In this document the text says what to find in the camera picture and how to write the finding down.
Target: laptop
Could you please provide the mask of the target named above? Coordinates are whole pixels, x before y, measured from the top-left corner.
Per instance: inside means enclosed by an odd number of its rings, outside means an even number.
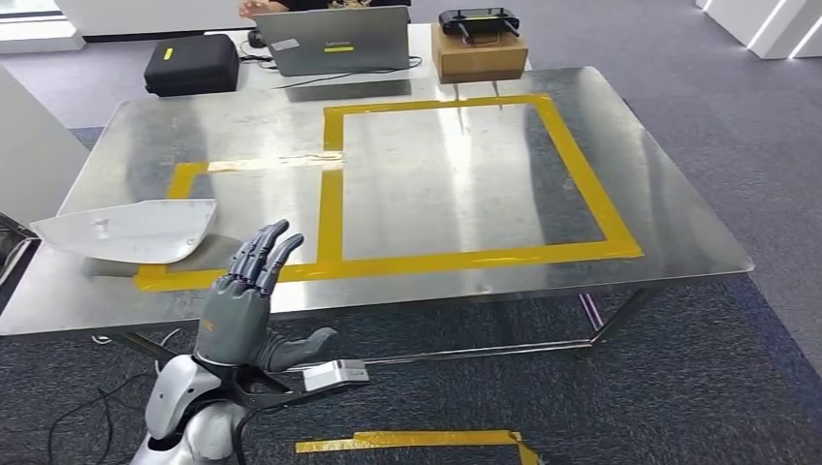
[[[408,68],[408,7],[254,15],[282,76]]]

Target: yellow label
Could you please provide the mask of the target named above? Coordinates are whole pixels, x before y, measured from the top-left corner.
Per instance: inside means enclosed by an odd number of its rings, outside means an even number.
[[[352,46],[327,46],[324,50],[325,53],[337,53],[338,51],[354,51]]]

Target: yellow tape on floor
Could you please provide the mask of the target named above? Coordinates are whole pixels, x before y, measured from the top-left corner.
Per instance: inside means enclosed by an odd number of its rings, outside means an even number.
[[[296,453],[335,450],[388,448],[435,448],[443,446],[513,446],[520,453],[522,465],[538,465],[539,456],[522,442],[520,433],[492,431],[371,431],[354,433],[352,439],[296,443]]]

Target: white plastic tray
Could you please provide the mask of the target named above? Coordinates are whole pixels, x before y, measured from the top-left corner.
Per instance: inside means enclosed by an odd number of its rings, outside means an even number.
[[[141,201],[80,211],[31,224],[51,247],[94,259],[134,264],[178,262],[203,241],[215,200]]]

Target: metal table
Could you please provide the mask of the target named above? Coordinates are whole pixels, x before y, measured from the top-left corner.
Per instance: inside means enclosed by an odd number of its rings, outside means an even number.
[[[165,197],[218,200],[193,256],[137,267],[44,245],[0,335],[106,334],[165,359],[136,332],[195,325],[204,288],[278,218],[306,242],[273,319],[578,294],[592,325],[574,341],[402,359],[590,347],[655,289],[753,268],[592,68],[127,102],[60,213]],[[603,322],[587,293],[622,287],[638,291]]]

